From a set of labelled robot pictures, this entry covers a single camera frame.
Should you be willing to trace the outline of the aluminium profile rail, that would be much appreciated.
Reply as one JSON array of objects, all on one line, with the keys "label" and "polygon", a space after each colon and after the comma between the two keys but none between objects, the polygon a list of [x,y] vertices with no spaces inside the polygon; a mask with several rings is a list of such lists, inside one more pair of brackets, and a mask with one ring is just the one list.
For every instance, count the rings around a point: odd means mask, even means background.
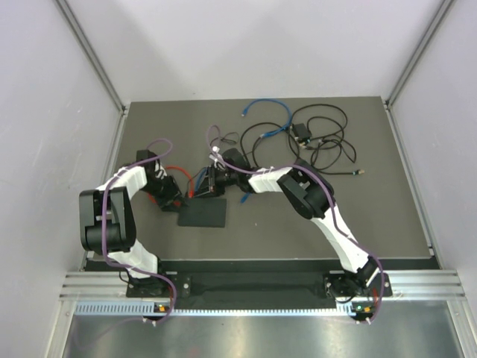
[{"label": "aluminium profile rail", "polygon": [[[386,301],[449,301],[465,298],[453,270],[390,270]],[[69,272],[60,289],[61,300],[112,301],[127,297],[129,285],[113,271]]]}]

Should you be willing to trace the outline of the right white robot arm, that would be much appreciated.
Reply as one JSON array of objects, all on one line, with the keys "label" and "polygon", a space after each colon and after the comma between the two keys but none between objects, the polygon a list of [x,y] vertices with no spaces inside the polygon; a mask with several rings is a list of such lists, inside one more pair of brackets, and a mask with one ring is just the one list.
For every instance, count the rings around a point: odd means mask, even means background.
[{"label": "right white robot arm", "polygon": [[217,197],[228,186],[237,186],[247,194],[282,193],[294,210],[314,223],[326,237],[349,274],[348,286],[357,295],[367,294],[375,286],[379,264],[361,247],[344,222],[329,182],[304,160],[292,166],[252,167],[237,149],[219,152],[213,147],[212,164],[204,169],[195,184],[196,197]]}]

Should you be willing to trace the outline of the black network switch box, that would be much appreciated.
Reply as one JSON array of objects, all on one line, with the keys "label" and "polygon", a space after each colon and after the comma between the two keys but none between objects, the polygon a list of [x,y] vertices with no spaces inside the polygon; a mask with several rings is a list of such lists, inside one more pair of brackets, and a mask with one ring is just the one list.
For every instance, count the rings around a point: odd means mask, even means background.
[{"label": "black network switch box", "polygon": [[177,224],[180,227],[224,228],[226,216],[226,199],[191,198],[180,208]]}]

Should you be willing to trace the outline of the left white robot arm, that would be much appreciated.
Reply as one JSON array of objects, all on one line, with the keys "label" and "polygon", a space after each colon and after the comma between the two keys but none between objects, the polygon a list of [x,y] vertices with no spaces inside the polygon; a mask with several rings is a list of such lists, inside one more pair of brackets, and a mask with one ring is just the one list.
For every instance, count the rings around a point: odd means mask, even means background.
[{"label": "left white robot arm", "polygon": [[152,295],[164,294],[169,285],[157,255],[137,238],[132,198],[144,192],[158,208],[177,213],[186,205],[173,176],[160,156],[145,149],[136,152],[136,162],[121,167],[106,183],[79,195],[80,241],[85,251],[102,255],[107,263],[126,269],[143,280]]}]

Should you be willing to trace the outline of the black power adapter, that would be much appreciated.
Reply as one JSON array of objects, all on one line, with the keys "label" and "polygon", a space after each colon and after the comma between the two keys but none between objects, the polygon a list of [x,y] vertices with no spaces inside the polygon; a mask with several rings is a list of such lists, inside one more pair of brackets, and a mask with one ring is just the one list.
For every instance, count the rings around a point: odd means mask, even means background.
[{"label": "black power adapter", "polygon": [[312,138],[312,134],[305,124],[299,123],[291,126],[293,137],[300,145],[307,145]]}]

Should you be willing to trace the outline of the dark grey table mat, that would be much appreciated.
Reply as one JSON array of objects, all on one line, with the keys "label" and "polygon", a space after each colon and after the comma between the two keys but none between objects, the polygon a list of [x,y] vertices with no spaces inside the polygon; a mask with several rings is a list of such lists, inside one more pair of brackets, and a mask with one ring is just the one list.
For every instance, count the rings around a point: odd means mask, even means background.
[{"label": "dark grey table mat", "polygon": [[[246,151],[260,166],[293,163],[285,134],[258,143],[257,137],[287,121],[309,123],[314,135],[345,125],[357,151],[351,163],[337,150],[323,151],[317,165],[331,165],[327,176],[338,209],[358,242],[381,259],[426,259],[430,251],[384,105],[379,97],[288,98],[279,103],[251,100],[150,101],[130,105],[117,166],[132,162],[152,145],[164,163],[180,167],[176,180],[208,162],[207,140],[220,134],[244,135]],[[163,260],[332,259],[335,252],[321,231],[299,216],[284,195],[245,197],[237,187],[225,193],[224,228],[180,227],[140,192],[132,200],[139,241]]]}]

